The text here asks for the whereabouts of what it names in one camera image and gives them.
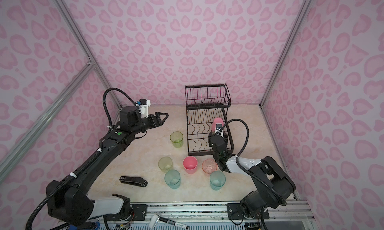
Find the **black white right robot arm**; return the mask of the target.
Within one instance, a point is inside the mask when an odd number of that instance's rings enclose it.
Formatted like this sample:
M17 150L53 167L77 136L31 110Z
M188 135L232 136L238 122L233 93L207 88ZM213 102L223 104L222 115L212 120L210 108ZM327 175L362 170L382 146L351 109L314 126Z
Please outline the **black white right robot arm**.
M227 150L224 137L220 135L210 136L209 143L221 171L249 176L256 187L240 201L244 217L251 219L261 214L264 208L276 209L287 205L287 199L296 190L296 185L274 158L241 158Z

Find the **pink cup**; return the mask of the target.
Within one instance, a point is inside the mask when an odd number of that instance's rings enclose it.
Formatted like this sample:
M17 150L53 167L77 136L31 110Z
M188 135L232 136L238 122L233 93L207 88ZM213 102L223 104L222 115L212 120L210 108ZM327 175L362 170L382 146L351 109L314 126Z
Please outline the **pink cup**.
M215 131L217 130L217 127L219 127L220 129L222 129L222 127L224 126L224 121L222 118L215 118L213 120L213 123L212 123L212 127L211 127L211 132L212 133L215 133Z
M183 166L187 174L194 174L198 167L198 160L194 156L187 156L183 160Z

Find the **black marker pen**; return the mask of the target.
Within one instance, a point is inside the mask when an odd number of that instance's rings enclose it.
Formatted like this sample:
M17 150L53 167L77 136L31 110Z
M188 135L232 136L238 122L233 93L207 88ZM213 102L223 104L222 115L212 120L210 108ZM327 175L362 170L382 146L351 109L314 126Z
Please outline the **black marker pen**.
M188 225L185 225L185 224L182 224L182 223L170 220L170 219L166 219L166 218L161 217L158 214L155 214L152 216L150 223L149 223L150 230L153 230L158 222L163 222L163 223L166 223L166 224L178 227L178 228L182 228L184 230L190 229L190 227Z

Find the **teal cup left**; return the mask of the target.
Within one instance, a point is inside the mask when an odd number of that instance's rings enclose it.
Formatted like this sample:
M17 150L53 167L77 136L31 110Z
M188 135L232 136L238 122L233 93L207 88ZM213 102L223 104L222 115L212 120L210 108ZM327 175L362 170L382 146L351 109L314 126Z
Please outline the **teal cup left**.
M165 174L165 183L171 189L178 189L181 185L181 175L177 170L169 170Z

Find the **teal cup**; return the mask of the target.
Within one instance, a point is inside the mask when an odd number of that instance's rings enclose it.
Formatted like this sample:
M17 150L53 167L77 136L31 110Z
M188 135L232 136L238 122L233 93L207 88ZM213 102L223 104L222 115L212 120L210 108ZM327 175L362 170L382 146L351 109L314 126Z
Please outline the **teal cup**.
M214 191L220 190L226 183L226 176L221 171L214 171L210 175L210 186Z
M178 189L181 185L181 175L177 170L169 170L165 174L165 183L171 189Z

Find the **blue black tool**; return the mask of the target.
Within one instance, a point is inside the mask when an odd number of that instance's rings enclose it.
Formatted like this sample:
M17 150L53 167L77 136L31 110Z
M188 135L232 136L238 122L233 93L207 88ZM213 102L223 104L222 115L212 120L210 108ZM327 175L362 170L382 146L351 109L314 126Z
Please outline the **blue black tool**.
M85 222L84 224L76 227L73 225L69 225L67 227L62 228L62 230L99 230L100 222Z

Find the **teal cup right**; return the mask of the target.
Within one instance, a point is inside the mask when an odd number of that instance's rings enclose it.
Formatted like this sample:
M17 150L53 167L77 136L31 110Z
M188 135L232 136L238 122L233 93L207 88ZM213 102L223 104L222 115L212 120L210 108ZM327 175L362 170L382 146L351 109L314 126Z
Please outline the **teal cup right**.
M210 186L214 191L220 190L226 183L226 176L221 171L214 171L210 175Z

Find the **black stapler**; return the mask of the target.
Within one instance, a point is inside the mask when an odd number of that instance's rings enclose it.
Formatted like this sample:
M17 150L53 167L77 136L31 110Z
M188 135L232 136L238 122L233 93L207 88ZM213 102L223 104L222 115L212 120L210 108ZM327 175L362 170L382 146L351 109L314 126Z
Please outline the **black stapler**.
M146 181L142 177L121 176L119 181L122 184L127 184L127 185L142 187L142 188L145 188L148 185L148 181Z

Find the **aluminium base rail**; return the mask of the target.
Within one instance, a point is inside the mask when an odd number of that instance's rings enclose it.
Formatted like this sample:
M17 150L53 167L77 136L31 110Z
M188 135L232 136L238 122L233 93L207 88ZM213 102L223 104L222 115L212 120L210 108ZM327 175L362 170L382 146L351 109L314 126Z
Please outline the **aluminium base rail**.
M98 230L106 225L111 230L147 230L151 218L158 214L165 219L187 225L191 230L317 230L314 213L308 202L288 200L287 205L262 210L262 217L244 217L239 202L136 202L131 204L134 215L128 219L93 217Z

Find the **green cup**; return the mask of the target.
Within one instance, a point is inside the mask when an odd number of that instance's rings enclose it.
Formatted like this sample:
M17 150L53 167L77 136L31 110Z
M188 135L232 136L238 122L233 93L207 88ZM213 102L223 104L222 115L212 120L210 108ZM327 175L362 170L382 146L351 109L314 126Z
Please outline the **green cup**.
M181 148L184 143L184 135L182 132L175 131L170 135L170 140L175 148Z

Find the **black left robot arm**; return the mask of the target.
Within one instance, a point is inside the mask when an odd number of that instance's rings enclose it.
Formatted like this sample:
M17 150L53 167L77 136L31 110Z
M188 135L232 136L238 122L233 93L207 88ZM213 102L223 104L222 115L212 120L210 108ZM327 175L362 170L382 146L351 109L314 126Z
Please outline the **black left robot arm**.
M168 116L156 112L142 117L137 106L124 107L119 123L106 134L98 149L62 181L49 183L46 188L49 216L76 227L100 216L128 219L133 211L129 198L114 194L110 198L91 200L87 193L104 169L138 138L138 134L162 126Z

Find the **pink cup front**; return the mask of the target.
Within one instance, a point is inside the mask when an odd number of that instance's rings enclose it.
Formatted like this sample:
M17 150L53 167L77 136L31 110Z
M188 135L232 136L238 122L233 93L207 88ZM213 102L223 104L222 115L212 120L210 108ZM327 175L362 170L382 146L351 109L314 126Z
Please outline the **pink cup front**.
M198 167L198 160L194 156L187 156L183 160L183 166L187 174L194 174Z

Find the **yellow-green cup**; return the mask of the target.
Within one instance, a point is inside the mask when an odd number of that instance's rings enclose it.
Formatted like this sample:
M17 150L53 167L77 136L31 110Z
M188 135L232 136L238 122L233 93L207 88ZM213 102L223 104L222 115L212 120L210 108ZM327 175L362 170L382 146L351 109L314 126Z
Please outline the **yellow-green cup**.
M162 172L166 173L173 169L173 160L168 156L162 157L158 161L158 167Z

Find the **orange translucent cup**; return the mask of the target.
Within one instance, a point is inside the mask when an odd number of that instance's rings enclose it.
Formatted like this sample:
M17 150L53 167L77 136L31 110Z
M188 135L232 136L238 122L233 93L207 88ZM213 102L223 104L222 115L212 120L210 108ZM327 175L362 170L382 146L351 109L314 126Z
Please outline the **orange translucent cup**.
M206 174L212 174L218 168L218 165L214 159L206 159L202 163L202 169Z

